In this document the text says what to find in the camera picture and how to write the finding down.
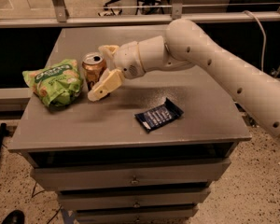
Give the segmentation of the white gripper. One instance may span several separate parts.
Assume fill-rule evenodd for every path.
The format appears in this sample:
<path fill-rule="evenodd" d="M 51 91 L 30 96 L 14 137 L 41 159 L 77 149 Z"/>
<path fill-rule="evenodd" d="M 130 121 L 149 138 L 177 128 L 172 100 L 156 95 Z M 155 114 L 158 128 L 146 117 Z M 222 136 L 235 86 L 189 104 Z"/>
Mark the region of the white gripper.
<path fill-rule="evenodd" d="M 114 58 L 114 65 L 118 69 L 106 68 L 99 81 L 88 92 L 88 99 L 96 102 L 119 88 L 126 78 L 142 77 L 145 70 L 140 62 L 139 46 L 137 42 L 130 42 L 122 46 L 102 45 L 98 48 L 106 60 Z"/>

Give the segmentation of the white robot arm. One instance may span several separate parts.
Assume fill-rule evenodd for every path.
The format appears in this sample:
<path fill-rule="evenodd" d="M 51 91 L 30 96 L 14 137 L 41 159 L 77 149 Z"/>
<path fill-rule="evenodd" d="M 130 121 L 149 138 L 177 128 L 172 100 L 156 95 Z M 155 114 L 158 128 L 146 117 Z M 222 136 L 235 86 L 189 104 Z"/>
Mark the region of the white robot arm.
<path fill-rule="evenodd" d="M 280 144 L 280 81 L 222 48 L 195 22 L 174 20 L 163 35 L 120 47 L 103 45 L 99 51 L 107 68 L 88 92 L 91 101 L 107 96 L 126 79 L 197 65 Z"/>

